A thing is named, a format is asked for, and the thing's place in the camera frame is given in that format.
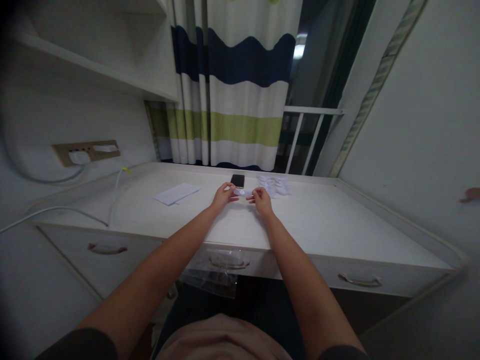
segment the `white cable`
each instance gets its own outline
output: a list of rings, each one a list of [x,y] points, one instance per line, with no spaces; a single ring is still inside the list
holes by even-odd
[[[120,171],[118,172],[118,175],[116,176],[115,189],[113,190],[113,201],[110,205],[110,209],[108,210],[107,220],[109,225],[112,223],[112,214],[113,214],[114,206],[117,203],[117,199],[119,196],[118,189],[119,189],[119,183],[120,183],[120,175],[122,175],[123,171],[124,169],[121,167]]]
[[[24,218],[21,218],[20,220],[18,221],[15,221],[13,223],[11,223],[10,225],[4,227],[3,229],[0,229],[0,234],[6,232],[7,230],[10,230],[11,228],[13,227],[16,227],[17,225],[20,225],[21,223],[23,223],[24,221],[28,220],[28,219],[31,219],[33,218],[34,216],[37,216],[39,214],[42,214],[42,213],[45,213],[45,212],[48,212],[50,210],[56,210],[56,209],[64,209],[64,210],[71,210],[71,211],[74,211],[74,212],[77,212],[79,214],[82,214],[82,215],[85,215],[86,217],[92,219],[92,220],[95,220],[95,221],[98,221],[99,223],[102,223],[103,225],[105,225],[106,227],[109,226],[108,223],[106,223],[105,221],[103,220],[100,220],[99,218],[93,216],[93,215],[90,215],[89,213],[85,212],[85,211],[82,211],[82,210],[78,210],[76,208],[73,208],[73,207],[68,207],[68,206],[52,206],[52,207],[47,207],[45,209],[42,209],[42,210],[39,210],[37,212],[34,212],[28,216],[25,216]]]
[[[61,184],[65,183],[67,181],[70,181],[72,179],[75,179],[78,177],[81,173],[84,172],[85,170],[85,165],[80,165],[79,169],[72,175],[58,179],[58,180],[45,180],[45,179],[39,179],[36,177],[33,177],[29,175],[14,159],[12,154],[10,154],[9,147],[7,146],[7,141],[6,141],[6,134],[5,134],[5,124],[4,124],[4,118],[2,114],[0,114],[0,145],[3,145],[3,153],[5,155],[5,160],[7,165],[17,173],[20,177],[32,181],[34,183],[39,183],[39,184],[46,184],[46,185],[55,185],[55,184]]]
[[[71,211],[74,211],[74,212],[77,212],[79,214],[82,214],[82,215],[85,215],[86,217],[92,219],[92,220],[95,220],[95,221],[98,221],[100,223],[102,223],[103,225],[105,225],[106,227],[109,226],[109,224],[111,224],[112,220],[111,220],[111,217],[112,217],[112,211],[113,211],[113,208],[115,206],[115,203],[117,202],[117,198],[118,198],[118,188],[119,188],[119,183],[120,183],[120,176],[122,175],[122,172],[124,171],[123,168],[120,168],[120,171],[118,172],[118,175],[116,177],[116,181],[115,181],[115,189],[113,190],[113,193],[114,193],[114,197],[113,197],[113,202],[110,206],[110,209],[108,210],[108,222],[105,222],[103,220],[100,220],[99,218],[93,216],[93,215],[90,215],[89,213],[87,212],[84,212],[82,210],[78,210],[76,208],[73,208],[73,207],[69,207],[69,206],[52,206],[52,207],[47,207],[45,209],[42,209],[42,210],[39,210],[37,212],[34,212],[30,215],[27,215],[23,218],[21,218],[20,220],[18,221],[15,221],[13,223],[11,223],[10,225],[4,227],[3,229],[0,229],[0,234],[6,232],[7,230],[10,230],[11,228],[14,228],[16,227],[17,225],[20,225],[21,223],[23,223],[24,221],[28,220],[28,219],[31,219],[39,214],[42,214],[42,213],[45,213],[45,212],[48,212],[50,210],[56,210],[56,209],[64,209],[64,210],[71,210]]]

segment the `plug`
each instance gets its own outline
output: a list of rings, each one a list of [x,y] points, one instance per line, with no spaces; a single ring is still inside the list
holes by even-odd
[[[72,163],[77,165],[85,165],[91,163],[90,155],[86,151],[72,151],[68,153]]]
[[[93,149],[101,153],[112,153],[119,150],[115,145],[93,145]]]

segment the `forearm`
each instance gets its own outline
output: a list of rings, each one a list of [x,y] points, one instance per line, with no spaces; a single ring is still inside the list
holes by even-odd
[[[334,345],[363,350],[329,286],[282,222],[265,219],[271,248],[293,304],[308,359]]]
[[[150,254],[77,328],[106,333],[126,359],[153,313],[202,245],[218,211],[203,210]]]

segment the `light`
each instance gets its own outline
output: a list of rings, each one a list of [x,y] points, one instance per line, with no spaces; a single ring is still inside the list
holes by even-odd
[[[295,50],[293,51],[293,58],[294,59],[301,59],[304,55],[305,45],[299,44],[295,46]]]

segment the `smartphone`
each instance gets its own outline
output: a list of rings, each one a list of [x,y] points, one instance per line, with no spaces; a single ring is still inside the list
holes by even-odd
[[[230,182],[239,189],[244,188],[245,175],[232,175]]]

